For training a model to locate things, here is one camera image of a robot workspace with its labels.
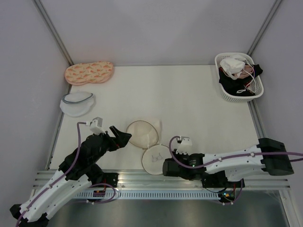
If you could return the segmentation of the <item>cream mesh laundry bag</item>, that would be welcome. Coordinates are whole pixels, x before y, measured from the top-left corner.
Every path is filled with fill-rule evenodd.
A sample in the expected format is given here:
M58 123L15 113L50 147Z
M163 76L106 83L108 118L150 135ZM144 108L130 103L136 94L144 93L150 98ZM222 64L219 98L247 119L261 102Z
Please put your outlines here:
M129 142L144 150L141 158L143 169L150 175L162 175L164 161L171 155L169 148L161 144L161 120L151 117L134 120L126 132L132 134Z

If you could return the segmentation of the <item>white bra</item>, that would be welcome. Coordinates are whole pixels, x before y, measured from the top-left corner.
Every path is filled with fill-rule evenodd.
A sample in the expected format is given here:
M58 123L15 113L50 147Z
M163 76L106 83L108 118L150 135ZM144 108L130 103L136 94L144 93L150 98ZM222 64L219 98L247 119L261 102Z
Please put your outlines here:
M243 56L234 54L229 58L222 59L219 62L219 68L222 67L229 77L232 77L233 74L240 73L246 64L251 65Z

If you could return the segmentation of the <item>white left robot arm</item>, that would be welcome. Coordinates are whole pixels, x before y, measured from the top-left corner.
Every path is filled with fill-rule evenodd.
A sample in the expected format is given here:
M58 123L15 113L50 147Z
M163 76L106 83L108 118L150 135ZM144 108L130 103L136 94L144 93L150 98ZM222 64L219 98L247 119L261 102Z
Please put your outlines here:
M17 220L17 227L45 227L53 215L76 194L90 187L114 189L104 181L104 172L97 161L107 152L124 148L132 137L110 126L113 136L100 127L84 141L78 139L77 148L59 165L51 179L38 194L9 210Z

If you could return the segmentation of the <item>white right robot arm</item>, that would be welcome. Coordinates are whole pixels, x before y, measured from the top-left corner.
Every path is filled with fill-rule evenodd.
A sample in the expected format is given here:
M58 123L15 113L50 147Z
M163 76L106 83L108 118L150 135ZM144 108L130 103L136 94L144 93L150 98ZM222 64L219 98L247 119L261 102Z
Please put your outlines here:
M201 180L203 185L226 187L245 177L262 175L287 176L294 174L284 143L261 138L257 145L221 154L194 153L189 137L175 136L178 147L169 145L170 158L165 159L164 176L185 180Z

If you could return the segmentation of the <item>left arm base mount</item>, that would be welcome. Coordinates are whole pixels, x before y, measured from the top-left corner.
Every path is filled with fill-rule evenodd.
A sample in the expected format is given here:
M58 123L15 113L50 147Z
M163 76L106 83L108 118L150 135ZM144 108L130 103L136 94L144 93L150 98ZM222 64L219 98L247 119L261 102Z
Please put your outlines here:
M94 164L88 172L93 187L107 187L105 183L117 187L118 176L118 173L105 173L97 164Z

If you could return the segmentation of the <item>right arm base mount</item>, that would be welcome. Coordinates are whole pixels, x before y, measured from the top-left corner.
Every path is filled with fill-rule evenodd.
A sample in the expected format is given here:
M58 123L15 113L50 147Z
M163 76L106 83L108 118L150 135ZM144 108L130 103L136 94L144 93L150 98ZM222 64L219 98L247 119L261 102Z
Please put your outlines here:
M241 183L241 180L239 181L230 181L227 179L225 172L220 171L215 174L203 174L202 175L202 186L203 188L240 188L241 186L244 187L244 182Z

